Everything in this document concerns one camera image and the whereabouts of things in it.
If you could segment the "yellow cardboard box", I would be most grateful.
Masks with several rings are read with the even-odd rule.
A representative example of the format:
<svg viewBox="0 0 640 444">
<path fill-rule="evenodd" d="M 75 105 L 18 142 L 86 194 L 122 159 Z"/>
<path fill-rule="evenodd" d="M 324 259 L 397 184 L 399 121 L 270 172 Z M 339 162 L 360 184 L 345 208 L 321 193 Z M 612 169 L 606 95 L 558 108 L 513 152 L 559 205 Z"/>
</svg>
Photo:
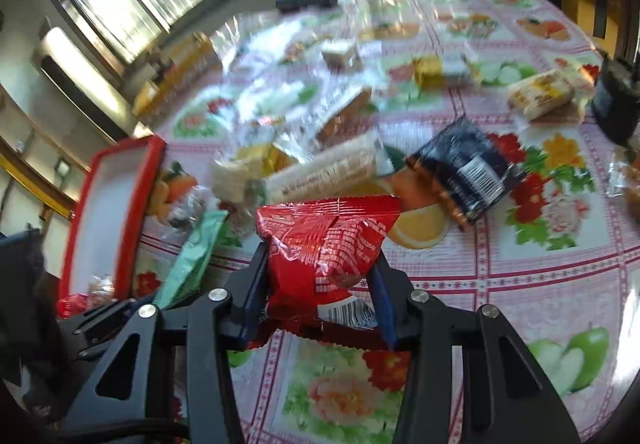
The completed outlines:
<svg viewBox="0 0 640 444">
<path fill-rule="evenodd" d="M 152 78 L 146 81 L 132 106 L 132 113 L 143 124 L 160 121 L 177 97 L 208 72 L 220 72 L 221 60 L 212 39 L 194 32 L 167 52 L 153 52 Z"/>
</svg>

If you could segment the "floral plastic tablecloth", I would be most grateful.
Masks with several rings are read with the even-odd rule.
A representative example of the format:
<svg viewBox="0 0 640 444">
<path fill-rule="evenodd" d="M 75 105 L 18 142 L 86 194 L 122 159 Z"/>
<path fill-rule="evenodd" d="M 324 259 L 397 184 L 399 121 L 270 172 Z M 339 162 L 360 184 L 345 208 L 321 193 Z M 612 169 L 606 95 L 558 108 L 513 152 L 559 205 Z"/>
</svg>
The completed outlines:
<svg viewBox="0 0 640 444">
<path fill-rule="evenodd" d="M 260 334 L 231 356 L 242 439 L 395 443 L 416 375 L 444 390 L 437 442 L 491 441 L 470 343 L 507 320 L 570 415 L 614 443 L 639 411 L 639 228 L 600 127 L 606 64 L 548 0 L 338 0 L 246 14 L 154 124 L 167 148 L 131 292 L 186 258 L 198 280 L 264 260 Z"/>
</svg>

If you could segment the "red tray box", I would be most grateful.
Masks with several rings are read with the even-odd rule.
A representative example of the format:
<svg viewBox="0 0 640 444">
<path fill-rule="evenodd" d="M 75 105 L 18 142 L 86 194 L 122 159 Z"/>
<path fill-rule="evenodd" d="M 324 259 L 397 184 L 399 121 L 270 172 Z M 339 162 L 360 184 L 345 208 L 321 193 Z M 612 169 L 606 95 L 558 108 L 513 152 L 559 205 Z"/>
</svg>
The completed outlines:
<svg viewBox="0 0 640 444">
<path fill-rule="evenodd" d="M 96 154 L 70 224 L 59 297 L 86 293 L 92 277 L 112 279 L 118 300 L 130 296 L 139 236 L 166 143 L 128 138 Z"/>
</svg>

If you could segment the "white square cake packet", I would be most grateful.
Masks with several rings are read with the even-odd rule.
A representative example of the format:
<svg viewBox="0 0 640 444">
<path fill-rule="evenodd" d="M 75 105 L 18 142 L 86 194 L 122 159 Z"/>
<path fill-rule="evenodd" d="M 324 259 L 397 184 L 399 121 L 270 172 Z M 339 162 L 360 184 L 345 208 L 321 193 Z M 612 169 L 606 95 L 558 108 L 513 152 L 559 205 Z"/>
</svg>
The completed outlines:
<svg viewBox="0 0 640 444">
<path fill-rule="evenodd" d="M 354 40 L 325 40 L 321 45 L 321 55 L 329 68 L 346 70 L 352 66 L 357 55 L 357 43 Z"/>
</svg>

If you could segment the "white air conditioner unit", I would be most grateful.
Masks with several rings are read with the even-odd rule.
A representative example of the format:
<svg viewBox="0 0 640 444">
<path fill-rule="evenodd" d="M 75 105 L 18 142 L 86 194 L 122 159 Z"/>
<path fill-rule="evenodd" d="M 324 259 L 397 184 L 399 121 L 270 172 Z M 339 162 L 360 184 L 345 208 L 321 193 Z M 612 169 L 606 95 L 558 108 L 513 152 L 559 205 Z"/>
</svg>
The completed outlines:
<svg viewBox="0 0 640 444">
<path fill-rule="evenodd" d="M 43 35 L 34 63 L 67 100 L 113 143 L 142 130 L 129 102 L 56 26 Z"/>
</svg>

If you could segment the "yellow small snack packet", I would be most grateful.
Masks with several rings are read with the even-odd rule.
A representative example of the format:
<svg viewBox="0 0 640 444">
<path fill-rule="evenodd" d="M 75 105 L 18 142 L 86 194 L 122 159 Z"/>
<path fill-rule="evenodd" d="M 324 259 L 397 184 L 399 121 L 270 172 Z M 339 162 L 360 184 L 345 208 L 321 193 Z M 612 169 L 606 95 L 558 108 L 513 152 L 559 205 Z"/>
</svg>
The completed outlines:
<svg viewBox="0 0 640 444">
<path fill-rule="evenodd" d="M 442 60 L 436 55 L 413 58 L 413 80 L 422 90 L 441 88 L 445 84 Z"/>
</svg>

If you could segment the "brown cookie packet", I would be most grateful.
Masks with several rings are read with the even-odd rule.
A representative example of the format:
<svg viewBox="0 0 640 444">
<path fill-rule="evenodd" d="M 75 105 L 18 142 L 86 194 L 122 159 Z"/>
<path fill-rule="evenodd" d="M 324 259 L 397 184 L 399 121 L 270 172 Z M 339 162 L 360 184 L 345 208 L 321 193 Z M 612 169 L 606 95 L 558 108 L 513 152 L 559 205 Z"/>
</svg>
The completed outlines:
<svg viewBox="0 0 640 444">
<path fill-rule="evenodd" d="M 111 276 L 92 276 L 87 294 L 88 308 L 95 308 L 114 301 L 114 283 Z"/>
</svg>

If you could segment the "small red snack bag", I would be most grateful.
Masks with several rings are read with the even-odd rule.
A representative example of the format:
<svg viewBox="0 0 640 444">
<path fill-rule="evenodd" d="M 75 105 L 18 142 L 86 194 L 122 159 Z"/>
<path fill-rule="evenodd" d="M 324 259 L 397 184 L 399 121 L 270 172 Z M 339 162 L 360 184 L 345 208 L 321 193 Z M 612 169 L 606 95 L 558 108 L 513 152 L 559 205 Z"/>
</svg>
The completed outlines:
<svg viewBox="0 0 640 444">
<path fill-rule="evenodd" d="M 380 350 L 374 307 L 352 289 L 367 278 L 401 212 L 391 195 L 264 205 L 256 230 L 268 245 L 266 315 L 299 338 Z"/>
</svg>

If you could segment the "yellow white snack packet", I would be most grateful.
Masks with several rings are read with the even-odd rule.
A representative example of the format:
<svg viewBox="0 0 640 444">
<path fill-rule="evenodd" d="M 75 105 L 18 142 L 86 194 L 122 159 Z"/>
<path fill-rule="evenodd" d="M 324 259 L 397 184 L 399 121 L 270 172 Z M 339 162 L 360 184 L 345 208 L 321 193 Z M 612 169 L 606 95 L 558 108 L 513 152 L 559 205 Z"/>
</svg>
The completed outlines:
<svg viewBox="0 0 640 444">
<path fill-rule="evenodd" d="M 253 178 L 267 177 L 297 163 L 294 158 L 273 143 L 239 148 L 234 154 L 233 161 L 238 162 Z"/>
</svg>

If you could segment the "green snack packet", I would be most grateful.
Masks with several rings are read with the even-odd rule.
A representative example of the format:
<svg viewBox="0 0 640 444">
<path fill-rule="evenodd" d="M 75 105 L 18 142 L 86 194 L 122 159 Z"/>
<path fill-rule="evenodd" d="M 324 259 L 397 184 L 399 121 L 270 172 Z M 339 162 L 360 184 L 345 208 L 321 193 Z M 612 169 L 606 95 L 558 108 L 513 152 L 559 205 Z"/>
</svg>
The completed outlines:
<svg viewBox="0 0 640 444">
<path fill-rule="evenodd" d="M 224 210 L 209 210 L 203 214 L 198 225 L 186 239 L 177 260 L 155 296 L 154 305 L 157 308 L 168 308 L 200 290 L 213 248 L 227 216 L 228 212 Z"/>
</svg>

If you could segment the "long white cracker packet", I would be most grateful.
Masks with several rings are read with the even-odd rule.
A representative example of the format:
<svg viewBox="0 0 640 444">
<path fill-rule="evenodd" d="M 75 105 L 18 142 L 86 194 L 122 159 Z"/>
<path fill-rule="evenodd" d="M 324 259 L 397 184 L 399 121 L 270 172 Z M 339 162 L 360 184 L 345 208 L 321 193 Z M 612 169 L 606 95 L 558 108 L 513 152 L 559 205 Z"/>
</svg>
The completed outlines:
<svg viewBox="0 0 640 444">
<path fill-rule="evenodd" d="M 394 164 L 380 135 L 369 131 L 321 151 L 308 162 L 266 177 L 262 183 L 264 204 L 333 197 L 393 171 Z"/>
</svg>

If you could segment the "silver snack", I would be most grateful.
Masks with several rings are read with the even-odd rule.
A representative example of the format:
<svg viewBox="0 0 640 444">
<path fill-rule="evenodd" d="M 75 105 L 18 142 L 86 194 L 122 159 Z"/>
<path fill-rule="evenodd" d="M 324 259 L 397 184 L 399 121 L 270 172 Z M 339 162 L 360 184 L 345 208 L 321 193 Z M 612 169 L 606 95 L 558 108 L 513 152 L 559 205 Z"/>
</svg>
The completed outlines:
<svg viewBox="0 0 640 444">
<path fill-rule="evenodd" d="M 185 196 L 175 202 L 167 216 L 168 225 L 183 231 L 192 230 L 208 209 L 212 193 L 204 186 L 193 186 Z"/>
</svg>

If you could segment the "dark blue snack packet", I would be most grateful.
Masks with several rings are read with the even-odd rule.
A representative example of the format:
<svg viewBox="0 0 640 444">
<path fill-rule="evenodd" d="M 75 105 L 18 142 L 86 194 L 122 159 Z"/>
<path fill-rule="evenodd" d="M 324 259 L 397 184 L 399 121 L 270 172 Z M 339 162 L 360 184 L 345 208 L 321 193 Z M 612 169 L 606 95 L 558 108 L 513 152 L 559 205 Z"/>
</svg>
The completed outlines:
<svg viewBox="0 0 640 444">
<path fill-rule="evenodd" d="M 408 156 L 407 165 L 461 229 L 471 228 L 527 176 L 520 162 L 506 159 L 496 143 L 465 117 Z"/>
</svg>

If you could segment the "white yellow bread packet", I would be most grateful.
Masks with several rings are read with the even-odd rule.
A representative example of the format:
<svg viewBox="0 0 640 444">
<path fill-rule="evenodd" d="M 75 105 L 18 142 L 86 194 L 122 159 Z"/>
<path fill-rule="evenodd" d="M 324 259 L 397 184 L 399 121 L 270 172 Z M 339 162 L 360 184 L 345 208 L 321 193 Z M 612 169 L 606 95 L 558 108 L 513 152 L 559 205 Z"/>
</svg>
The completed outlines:
<svg viewBox="0 0 640 444">
<path fill-rule="evenodd" d="M 509 108 L 527 121 L 539 119 L 573 99 L 575 87 L 561 70 L 532 75 L 506 91 Z"/>
</svg>

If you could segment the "large red snack bag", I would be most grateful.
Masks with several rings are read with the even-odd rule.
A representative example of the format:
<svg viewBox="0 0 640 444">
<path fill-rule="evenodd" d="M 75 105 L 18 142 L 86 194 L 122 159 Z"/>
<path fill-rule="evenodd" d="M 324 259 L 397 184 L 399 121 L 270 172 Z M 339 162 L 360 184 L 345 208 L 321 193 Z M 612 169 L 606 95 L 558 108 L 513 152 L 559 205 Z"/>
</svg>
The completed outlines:
<svg viewBox="0 0 640 444">
<path fill-rule="evenodd" d="M 67 297 L 61 297 L 55 304 L 58 319 L 69 319 L 70 317 L 85 312 L 87 308 L 88 295 L 84 293 L 74 293 Z"/>
</svg>

